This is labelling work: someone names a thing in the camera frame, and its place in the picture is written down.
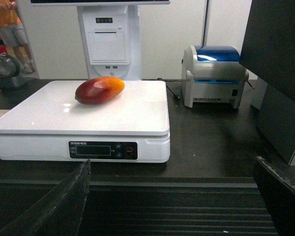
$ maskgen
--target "person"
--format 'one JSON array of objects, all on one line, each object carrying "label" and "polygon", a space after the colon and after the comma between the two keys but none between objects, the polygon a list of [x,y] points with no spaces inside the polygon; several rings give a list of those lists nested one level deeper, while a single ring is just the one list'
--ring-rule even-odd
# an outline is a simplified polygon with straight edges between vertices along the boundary
[{"label": "person", "polygon": [[[11,47],[16,58],[22,64],[22,71],[32,73],[35,71],[29,44],[26,39],[22,22],[16,12],[16,2],[12,0],[0,0],[0,37],[7,47]],[[24,47],[28,57],[25,62],[20,46]]]}]

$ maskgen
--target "blue printer lid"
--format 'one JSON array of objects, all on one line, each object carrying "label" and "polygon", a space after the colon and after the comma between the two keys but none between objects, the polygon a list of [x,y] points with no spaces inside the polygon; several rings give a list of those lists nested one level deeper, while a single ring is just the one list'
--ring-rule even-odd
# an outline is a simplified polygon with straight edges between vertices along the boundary
[{"label": "blue printer lid", "polygon": [[231,46],[194,46],[198,61],[239,61],[239,53]]}]

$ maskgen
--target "white printer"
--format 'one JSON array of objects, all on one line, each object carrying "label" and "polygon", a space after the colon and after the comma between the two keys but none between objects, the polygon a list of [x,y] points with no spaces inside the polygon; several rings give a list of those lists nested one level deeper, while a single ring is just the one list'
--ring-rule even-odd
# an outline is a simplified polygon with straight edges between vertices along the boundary
[{"label": "white printer", "polygon": [[181,90],[185,106],[230,103],[238,108],[249,72],[231,46],[190,46],[184,51]]}]

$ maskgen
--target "white wall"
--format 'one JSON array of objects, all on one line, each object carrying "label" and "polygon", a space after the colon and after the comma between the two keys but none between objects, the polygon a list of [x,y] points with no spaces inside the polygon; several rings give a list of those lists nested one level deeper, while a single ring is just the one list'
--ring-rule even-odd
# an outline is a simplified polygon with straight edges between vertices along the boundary
[{"label": "white wall", "polygon": [[181,79],[184,50],[202,43],[205,3],[171,0],[140,7],[143,79]]},{"label": "white wall", "polygon": [[[241,52],[252,0],[209,0],[205,45],[228,45]],[[249,79],[257,76],[249,72]]]},{"label": "white wall", "polygon": [[40,79],[86,79],[77,8],[17,4]]}]

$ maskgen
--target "gray shorts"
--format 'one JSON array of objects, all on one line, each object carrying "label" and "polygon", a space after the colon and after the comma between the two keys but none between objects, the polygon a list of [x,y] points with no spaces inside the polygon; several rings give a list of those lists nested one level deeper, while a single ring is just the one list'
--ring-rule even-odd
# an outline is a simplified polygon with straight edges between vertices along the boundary
[{"label": "gray shorts", "polygon": [[0,37],[9,48],[28,43],[22,24],[10,24],[5,27],[0,27]]}]

